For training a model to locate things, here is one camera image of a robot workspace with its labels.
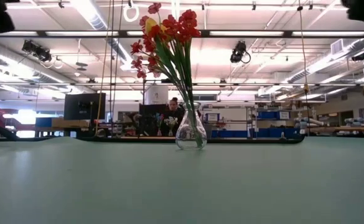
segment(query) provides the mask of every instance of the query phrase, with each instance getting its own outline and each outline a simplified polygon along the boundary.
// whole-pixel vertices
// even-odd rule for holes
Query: man
[[[169,101],[168,109],[169,110],[167,110],[164,114],[164,119],[168,119],[169,117],[177,118],[177,124],[172,128],[172,134],[173,136],[175,136],[177,129],[179,128],[180,123],[183,120],[185,110],[177,104],[176,97],[173,97],[173,99]],[[161,133],[167,136],[169,134],[169,131],[169,127],[165,124],[165,122],[162,122]]]

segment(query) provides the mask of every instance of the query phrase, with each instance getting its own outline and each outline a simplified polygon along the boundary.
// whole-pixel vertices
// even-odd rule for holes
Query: glass vase
[[[185,114],[176,132],[176,145],[182,150],[201,150],[207,145],[207,134],[198,117],[198,103],[184,104]]]

